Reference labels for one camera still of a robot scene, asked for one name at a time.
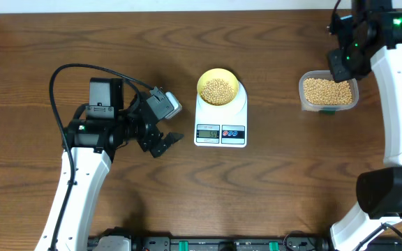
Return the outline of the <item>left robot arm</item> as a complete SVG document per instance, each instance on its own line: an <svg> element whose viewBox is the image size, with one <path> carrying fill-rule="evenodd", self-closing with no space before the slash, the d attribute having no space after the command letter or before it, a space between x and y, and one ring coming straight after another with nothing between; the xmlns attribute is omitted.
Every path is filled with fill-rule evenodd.
<svg viewBox="0 0 402 251"><path fill-rule="evenodd" d="M124 107L120 78L92 78L89 102L78 107L64 128L61 176L37 250L86 250L96 202L115 152L135 140L157 158L183 138L164 135L157 123L182 109L170 92L154 87L138 91Z"/></svg>

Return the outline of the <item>pale yellow bowl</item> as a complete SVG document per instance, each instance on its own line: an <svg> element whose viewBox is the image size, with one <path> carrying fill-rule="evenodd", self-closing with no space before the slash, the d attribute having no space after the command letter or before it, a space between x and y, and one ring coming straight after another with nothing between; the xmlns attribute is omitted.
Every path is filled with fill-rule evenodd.
<svg viewBox="0 0 402 251"><path fill-rule="evenodd" d="M238 79L235 77L235 75L232 72L230 72L229 70L223 69L223 68L214 68L214 69L208 70L207 72L202 74L202 76L199 78L198 83L197 83L198 95L200 96L201 88L205 85L205 83L208 80L216 79L216 78L221 78L221 79L224 79L225 81L229 82L230 85L233 87L233 89L236 91L236 96L238 95L238 93L239 93Z"/></svg>

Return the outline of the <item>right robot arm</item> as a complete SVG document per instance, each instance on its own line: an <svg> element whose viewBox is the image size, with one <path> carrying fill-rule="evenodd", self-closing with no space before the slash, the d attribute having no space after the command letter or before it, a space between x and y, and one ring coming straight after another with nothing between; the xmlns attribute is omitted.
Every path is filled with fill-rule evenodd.
<svg viewBox="0 0 402 251"><path fill-rule="evenodd" d="M360 174L356 204L330 230L334 250L365 250L402 222L402 11L390 0L353 1L352 13L332 13L329 32L338 48L328 53L334 81L374 74L385 131L384 166Z"/></svg>

